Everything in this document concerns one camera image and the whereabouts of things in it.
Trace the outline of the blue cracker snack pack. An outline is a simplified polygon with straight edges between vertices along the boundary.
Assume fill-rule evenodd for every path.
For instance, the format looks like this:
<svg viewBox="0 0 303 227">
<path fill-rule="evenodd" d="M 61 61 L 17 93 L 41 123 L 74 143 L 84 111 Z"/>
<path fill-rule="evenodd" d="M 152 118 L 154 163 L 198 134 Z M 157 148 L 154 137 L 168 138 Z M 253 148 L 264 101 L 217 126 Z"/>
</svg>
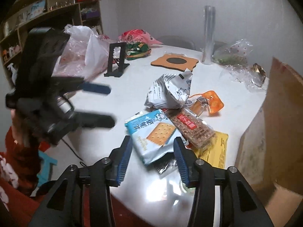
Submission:
<svg viewBox="0 0 303 227">
<path fill-rule="evenodd" d="M 134 148 L 145 166 L 152 164 L 167 153 L 172 153 L 174 139 L 180 137 L 185 145 L 188 141 L 161 109 L 125 122 Z"/>
</svg>

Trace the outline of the gold foil wrapper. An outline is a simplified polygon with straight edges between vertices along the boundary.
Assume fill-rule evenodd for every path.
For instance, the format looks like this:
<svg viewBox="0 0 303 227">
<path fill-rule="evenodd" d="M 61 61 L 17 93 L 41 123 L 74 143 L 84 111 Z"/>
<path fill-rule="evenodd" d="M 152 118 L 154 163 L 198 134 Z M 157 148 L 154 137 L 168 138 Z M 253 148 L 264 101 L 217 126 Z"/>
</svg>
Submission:
<svg viewBox="0 0 303 227">
<path fill-rule="evenodd" d="M 261 88 L 266 80 L 266 72 L 263 67 L 254 63 L 251 67 L 251 78 L 252 83 Z"/>
</svg>

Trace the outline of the orange toast-shaped coaster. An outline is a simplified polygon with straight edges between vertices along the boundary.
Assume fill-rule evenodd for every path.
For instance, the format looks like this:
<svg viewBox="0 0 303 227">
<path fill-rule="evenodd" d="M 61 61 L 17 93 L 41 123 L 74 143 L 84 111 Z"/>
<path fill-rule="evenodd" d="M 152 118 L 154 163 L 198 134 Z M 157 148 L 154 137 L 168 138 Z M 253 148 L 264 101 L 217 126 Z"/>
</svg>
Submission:
<svg viewBox="0 0 303 227">
<path fill-rule="evenodd" d="M 164 54 L 162 57 L 152 61 L 151 66 L 184 72 L 186 69 L 193 71 L 193 68 L 196 67 L 198 62 L 198 59 L 189 58 L 180 54 Z"/>
</svg>

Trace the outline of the silver foil snack pack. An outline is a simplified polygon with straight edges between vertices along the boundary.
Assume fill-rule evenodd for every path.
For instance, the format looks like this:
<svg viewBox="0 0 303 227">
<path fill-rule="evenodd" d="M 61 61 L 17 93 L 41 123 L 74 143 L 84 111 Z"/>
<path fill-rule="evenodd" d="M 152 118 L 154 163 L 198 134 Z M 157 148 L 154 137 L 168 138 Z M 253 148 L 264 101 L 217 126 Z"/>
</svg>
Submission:
<svg viewBox="0 0 303 227">
<path fill-rule="evenodd" d="M 159 177 L 164 178 L 177 170 L 178 166 L 176 159 L 173 158 L 171 160 L 156 163 L 154 165 L 154 168 L 157 171 Z"/>
</svg>

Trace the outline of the orange chicken snack pouch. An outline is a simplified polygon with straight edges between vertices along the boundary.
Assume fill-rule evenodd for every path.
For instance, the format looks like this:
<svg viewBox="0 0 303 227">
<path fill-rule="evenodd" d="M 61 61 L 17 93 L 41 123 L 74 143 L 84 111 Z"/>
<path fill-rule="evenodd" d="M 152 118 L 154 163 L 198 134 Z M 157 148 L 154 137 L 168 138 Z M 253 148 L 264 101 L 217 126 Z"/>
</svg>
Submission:
<svg viewBox="0 0 303 227">
<path fill-rule="evenodd" d="M 208 111 L 209 115 L 213 115 L 224 107 L 224 103 L 213 90 L 190 96 L 186 104 L 196 116 L 200 116 L 205 111 Z"/>
</svg>

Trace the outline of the wooden shelf unit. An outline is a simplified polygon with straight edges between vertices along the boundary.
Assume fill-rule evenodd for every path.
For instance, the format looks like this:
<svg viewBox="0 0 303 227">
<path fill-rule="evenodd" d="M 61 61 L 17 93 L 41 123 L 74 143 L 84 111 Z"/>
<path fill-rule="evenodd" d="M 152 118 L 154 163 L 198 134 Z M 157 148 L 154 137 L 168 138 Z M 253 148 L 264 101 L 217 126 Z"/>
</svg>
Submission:
<svg viewBox="0 0 303 227">
<path fill-rule="evenodd" d="M 10 87 L 34 27 L 88 26 L 103 33 L 100 0 L 16 0 L 1 19 L 1 63 Z"/>
</svg>

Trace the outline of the brown cereal bar pack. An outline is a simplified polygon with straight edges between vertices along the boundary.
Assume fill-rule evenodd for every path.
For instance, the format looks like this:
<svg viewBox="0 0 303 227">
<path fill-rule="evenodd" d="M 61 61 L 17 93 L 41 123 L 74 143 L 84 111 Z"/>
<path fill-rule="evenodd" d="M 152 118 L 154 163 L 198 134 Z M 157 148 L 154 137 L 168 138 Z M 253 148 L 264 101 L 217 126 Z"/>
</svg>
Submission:
<svg viewBox="0 0 303 227">
<path fill-rule="evenodd" d="M 211 146 L 210 140 L 215 135 L 215 131 L 190 110 L 169 109 L 165 114 L 193 147 L 205 151 Z"/>
</svg>

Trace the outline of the clear dotted cellophane bag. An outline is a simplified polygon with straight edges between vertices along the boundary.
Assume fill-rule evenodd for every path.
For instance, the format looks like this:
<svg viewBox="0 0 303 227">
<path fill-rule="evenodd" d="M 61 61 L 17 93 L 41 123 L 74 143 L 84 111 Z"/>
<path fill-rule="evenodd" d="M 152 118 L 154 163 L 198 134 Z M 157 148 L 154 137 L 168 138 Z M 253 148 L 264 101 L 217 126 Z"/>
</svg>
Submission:
<svg viewBox="0 0 303 227">
<path fill-rule="evenodd" d="M 248 56 L 253 51 L 253 44 L 246 39 L 237 40 L 231 44 L 225 44 L 213 53 L 212 60 L 220 65 L 248 64 Z"/>
</svg>

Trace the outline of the yellow snack pack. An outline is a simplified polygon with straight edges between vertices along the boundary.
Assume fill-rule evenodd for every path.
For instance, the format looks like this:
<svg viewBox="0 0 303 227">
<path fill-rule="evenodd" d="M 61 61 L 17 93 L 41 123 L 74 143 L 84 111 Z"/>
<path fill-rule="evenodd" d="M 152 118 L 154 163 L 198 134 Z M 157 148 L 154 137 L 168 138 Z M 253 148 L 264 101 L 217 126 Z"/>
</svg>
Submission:
<svg viewBox="0 0 303 227">
<path fill-rule="evenodd" d="M 205 160 L 215 168 L 224 169 L 228 138 L 229 136 L 226 133 L 216 132 L 209 140 L 210 145 L 205 151 L 194 147 L 192 149 L 197 158 Z"/>
</svg>

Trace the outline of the clear plastic film roll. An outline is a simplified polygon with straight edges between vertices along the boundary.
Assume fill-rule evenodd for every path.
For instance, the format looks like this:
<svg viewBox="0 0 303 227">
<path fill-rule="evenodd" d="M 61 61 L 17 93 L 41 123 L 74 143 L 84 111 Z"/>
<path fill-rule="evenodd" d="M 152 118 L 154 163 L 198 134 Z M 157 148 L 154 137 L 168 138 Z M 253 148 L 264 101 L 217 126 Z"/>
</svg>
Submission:
<svg viewBox="0 0 303 227">
<path fill-rule="evenodd" d="M 213 6 L 204 7 L 204 49 L 202 53 L 202 63 L 212 64 L 214 49 L 214 31 L 215 31 L 216 9 Z"/>
</svg>

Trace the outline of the crumpled clear plastic wrap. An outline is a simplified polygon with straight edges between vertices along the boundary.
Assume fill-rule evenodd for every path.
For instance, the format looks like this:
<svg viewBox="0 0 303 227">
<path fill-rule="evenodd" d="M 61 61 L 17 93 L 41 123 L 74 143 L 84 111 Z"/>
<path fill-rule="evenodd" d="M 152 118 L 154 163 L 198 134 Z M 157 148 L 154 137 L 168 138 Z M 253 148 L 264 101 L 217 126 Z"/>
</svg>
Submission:
<svg viewBox="0 0 303 227">
<path fill-rule="evenodd" d="M 228 76 L 233 82 L 243 83 L 250 92 L 262 90 L 262 87 L 260 88 L 252 83 L 251 67 L 252 65 L 227 65 L 220 73 L 220 77 Z"/>
</svg>

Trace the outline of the white plastic shopping bag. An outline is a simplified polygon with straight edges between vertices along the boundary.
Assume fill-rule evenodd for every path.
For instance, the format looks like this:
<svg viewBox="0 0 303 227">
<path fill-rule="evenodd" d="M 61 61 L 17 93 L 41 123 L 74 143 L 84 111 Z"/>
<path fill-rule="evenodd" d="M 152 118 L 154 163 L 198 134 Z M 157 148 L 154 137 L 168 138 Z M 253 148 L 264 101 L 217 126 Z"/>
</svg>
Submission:
<svg viewBox="0 0 303 227">
<path fill-rule="evenodd" d="M 68 43 L 58 58 L 53 76 L 82 77 L 92 80 L 107 69 L 109 46 L 113 42 L 106 35 L 98 35 L 87 26 L 65 26 L 70 35 Z"/>
</svg>

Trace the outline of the white crumpled snack bag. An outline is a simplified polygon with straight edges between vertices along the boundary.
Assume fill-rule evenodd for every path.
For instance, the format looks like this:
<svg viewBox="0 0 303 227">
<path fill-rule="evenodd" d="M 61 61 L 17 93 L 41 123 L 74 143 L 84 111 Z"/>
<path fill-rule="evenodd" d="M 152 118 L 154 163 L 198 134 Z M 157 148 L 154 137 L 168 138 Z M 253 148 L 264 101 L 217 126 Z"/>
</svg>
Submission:
<svg viewBox="0 0 303 227">
<path fill-rule="evenodd" d="M 186 69 L 179 74 L 163 74 L 149 88 L 145 107 L 154 109 L 180 109 L 186 103 L 193 73 Z"/>
</svg>

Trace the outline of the cardboard box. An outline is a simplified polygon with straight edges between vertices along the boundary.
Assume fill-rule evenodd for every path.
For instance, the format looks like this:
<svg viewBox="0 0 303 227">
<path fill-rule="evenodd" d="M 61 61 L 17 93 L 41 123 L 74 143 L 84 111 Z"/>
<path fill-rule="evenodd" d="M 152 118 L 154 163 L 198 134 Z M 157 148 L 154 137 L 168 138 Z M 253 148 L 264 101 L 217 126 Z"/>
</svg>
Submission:
<svg viewBox="0 0 303 227">
<path fill-rule="evenodd" d="M 235 166 L 274 226 L 302 226 L 302 77 L 276 58 L 265 100 L 240 138 Z"/>
</svg>

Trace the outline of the black phone stand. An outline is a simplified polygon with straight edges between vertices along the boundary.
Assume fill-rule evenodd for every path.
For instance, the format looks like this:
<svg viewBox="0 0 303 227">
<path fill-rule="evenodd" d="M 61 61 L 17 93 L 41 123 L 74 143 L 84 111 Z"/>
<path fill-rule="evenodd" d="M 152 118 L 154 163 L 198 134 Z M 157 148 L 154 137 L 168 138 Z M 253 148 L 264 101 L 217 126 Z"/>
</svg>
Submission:
<svg viewBox="0 0 303 227">
<path fill-rule="evenodd" d="M 114 50 L 120 48 L 120 52 L 117 57 L 114 56 Z M 109 56 L 107 72 L 104 73 L 105 77 L 121 77 L 124 70 L 129 66 L 129 63 L 125 63 L 126 56 L 126 43 L 112 43 L 109 45 Z"/>
</svg>

